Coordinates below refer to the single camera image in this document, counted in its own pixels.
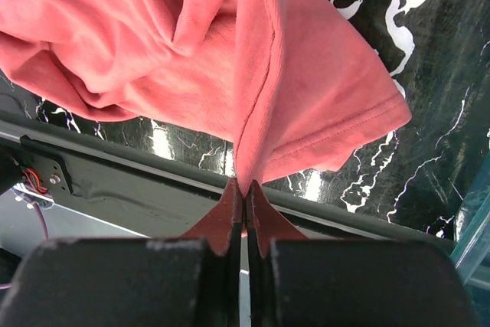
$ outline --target purple cable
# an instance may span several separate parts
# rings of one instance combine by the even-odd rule
[[[36,202],[31,202],[32,207],[34,207],[34,210],[36,211],[36,214],[38,214],[39,221],[41,222],[41,227],[43,228],[43,238],[45,240],[48,239],[48,234],[47,234],[47,225],[46,225],[46,220],[44,219],[43,213],[41,212],[41,209],[39,208],[39,204]]]

